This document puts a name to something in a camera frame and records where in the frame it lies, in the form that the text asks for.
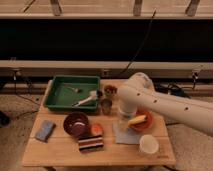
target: yellow object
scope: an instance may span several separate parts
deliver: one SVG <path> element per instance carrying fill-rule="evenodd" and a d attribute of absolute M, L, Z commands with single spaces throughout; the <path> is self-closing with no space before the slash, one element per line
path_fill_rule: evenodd
<path fill-rule="evenodd" d="M 139 124 L 141 122 L 146 121 L 146 115 L 136 116 L 128 121 L 128 125 Z"/>

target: floor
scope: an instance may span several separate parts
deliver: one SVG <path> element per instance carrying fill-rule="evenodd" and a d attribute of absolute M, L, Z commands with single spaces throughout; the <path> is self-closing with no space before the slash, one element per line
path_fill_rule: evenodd
<path fill-rule="evenodd" d="M 24 97 L 41 103 L 42 95 Z M 213 102 L 213 97 L 194 97 Z M 44 171 L 44 168 L 24 168 L 21 166 L 25 146 L 36 117 L 38 105 L 16 95 L 0 94 L 0 109 L 12 118 L 8 126 L 0 128 L 0 171 Z M 165 118 L 167 123 L 174 122 Z M 175 169 L 187 171 L 213 170 L 213 138 L 182 124 L 167 126 L 177 164 Z M 139 171 L 146 167 L 87 167 L 57 168 L 57 171 Z M 166 171 L 157 166 L 152 171 Z"/>

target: small cup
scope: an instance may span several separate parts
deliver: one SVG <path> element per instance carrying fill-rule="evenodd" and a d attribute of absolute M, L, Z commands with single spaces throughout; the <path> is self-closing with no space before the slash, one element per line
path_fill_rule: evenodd
<path fill-rule="evenodd" d="M 104 94 L 107 98 L 113 99 L 115 94 L 117 93 L 117 88 L 113 85 L 106 85 L 104 87 Z"/>
<path fill-rule="evenodd" d="M 107 98 L 101 100 L 101 110 L 104 115 L 110 115 L 111 109 L 112 109 L 112 100 Z"/>
<path fill-rule="evenodd" d="M 159 142 L 154 136 L 147 134 L 140 138 L 139 152 L 141 155 L 152 155 L 158 150 Z"/>

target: black wall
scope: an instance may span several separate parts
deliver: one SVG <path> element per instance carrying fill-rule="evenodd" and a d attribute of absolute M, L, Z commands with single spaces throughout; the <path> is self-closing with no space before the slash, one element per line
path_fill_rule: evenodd
<path fill-rule="evenodd" d="M 0 20 L 0 59 L 127 61 L 149 20 Z M 213 20 L 154 20 L 137 61 L 213 61 Z"/>

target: cloth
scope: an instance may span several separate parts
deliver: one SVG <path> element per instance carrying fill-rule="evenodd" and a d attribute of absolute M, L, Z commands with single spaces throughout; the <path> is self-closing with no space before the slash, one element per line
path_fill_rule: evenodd
<path fill-rule="evenodd" d="M 112 126 L 115 133 L 115 142 L 117 144 L 139 144 L 142 134 L 135 132 L 131 128 L 127 128 L 123 131 L 119 128 L 117 122 L 113 122 Z"/>

